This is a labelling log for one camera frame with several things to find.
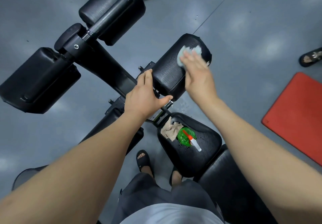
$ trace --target person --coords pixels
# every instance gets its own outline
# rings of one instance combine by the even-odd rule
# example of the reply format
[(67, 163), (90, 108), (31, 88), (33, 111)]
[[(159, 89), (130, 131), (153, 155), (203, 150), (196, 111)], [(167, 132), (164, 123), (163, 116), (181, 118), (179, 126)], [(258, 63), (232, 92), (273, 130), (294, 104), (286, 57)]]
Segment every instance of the person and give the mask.
[[(236, 164), (276, 221), (321, 223), (322, 176), (237, 116), (218, 97), (211, 71), (200, 56), (185, 52), (181, 61), (187, 92), (218, 128)], [(171, 99), (154, 96), (151, 72), (139, 76), (118, 120), (2, 199), (1, 224), (97, 221), (132, 137)], [(181, 183), (180, 173), (174, 171), (173, 189), (167, 192), (155, 184), (148, 155), (141, 151), (137, 160), (141, 173), (121, 193), (113, 223), (223, 223), (219, 209), (196, 182)]]

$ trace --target cleaning cloth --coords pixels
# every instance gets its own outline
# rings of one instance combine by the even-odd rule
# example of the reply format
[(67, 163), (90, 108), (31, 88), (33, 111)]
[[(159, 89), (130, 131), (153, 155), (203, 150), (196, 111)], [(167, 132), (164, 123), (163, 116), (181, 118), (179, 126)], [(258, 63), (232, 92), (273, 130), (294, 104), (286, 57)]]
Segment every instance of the cleaning cloth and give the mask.
[(196, 51), (197, 54), (201, 55), (201, 47), (198, 45), (197, 47), (194, 47), (191, 49), (190, 47), (183, 46), (182, 49), (180, 49), (178, 56), (177, 56), (177, 63), (180, 67), (184, 67), (184, 64), (181, 62), (180, 57), (183, 56), (183, 51), (186, 50), (188, 53), (192, 53), (192, 51)]
[(162, 136), (164, 136), (165, 138), (169, 138), (173, 142), (181, 128), (183, 128), (183, 124), (180, 124), (179, 122), (174, 122), (173, 125), (171, 125), (170, 116), (168, 121), (162, 127), (160, 133)]

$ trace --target roller pad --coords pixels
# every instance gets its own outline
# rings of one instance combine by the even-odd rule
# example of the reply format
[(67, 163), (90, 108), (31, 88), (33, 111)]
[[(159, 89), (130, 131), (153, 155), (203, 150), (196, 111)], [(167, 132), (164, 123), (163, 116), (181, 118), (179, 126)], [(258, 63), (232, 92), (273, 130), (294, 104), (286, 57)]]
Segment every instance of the roller pad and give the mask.
[(211, 62), (211, 53), (203, 41), (194, 35), (184, 34), (178, 41), (159, 59), (153, 67), (153, 86), (163, 96), (172, 95), (172, 101), (178, 100), (185, 92), (185, 70), (177, 63), (177, 57), (183, 46), (197, 47), (202, 51), (202, 58)]

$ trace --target right hand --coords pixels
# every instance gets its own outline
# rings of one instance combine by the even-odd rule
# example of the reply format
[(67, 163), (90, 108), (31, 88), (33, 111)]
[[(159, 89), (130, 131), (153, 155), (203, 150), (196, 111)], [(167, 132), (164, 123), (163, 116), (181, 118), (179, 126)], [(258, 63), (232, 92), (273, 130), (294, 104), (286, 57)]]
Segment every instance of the right hand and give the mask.
[(218, 100), (215, 82), (205, 60), (195, 51), (192, 54), (184, 51), (180, 60), (186, 67), (185, 89), (192, 100), (199, 107)]

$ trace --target black sandal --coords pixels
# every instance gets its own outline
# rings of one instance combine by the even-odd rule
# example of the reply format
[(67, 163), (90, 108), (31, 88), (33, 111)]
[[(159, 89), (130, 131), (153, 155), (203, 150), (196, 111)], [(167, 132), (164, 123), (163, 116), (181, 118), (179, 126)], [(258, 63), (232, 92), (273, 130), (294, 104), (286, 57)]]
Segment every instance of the black sandal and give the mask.
[[(139, 155), (144, 153), (145, 155), (141, 158), (138, 159)], [(138, 153), (137, 153), (137, 164), (139, 166), (139, 170), (141, 171), (142, 167), (143, 166), (148, 166), (150, 167), (151, 169), (151, 172), (152, 172), (152, 175), (153, 175), (153, 178), (154, 178), (154, 171), (153, 171), (153, 168), (151, 167), (151, 162), (150, 162), (150, 157), (149, 155), (147, 154), (147, 152), (145, 150), (140, 150)]]
[(320, 61), (322, 59), (322, 48), (315, 49), (311, 52), (308, 52), (306, 54), (303, 54), (300, 59), (300, 65), (303, 67), (309, 67), (316, 62)]
[(170, 184), (170, 186), (172, 186), (172, 174), (173, 174), (173, 172), (174, 171), (177, 171), (177, 172), (179, 172), (178, 171), (178, 169), (175, 167), (175, 166), (173, 166), (173, 169), (172, 169), (172, 172), (171, 172), (171, 175), (170, 175), (170, 179), (169, 179), (169, 184)]

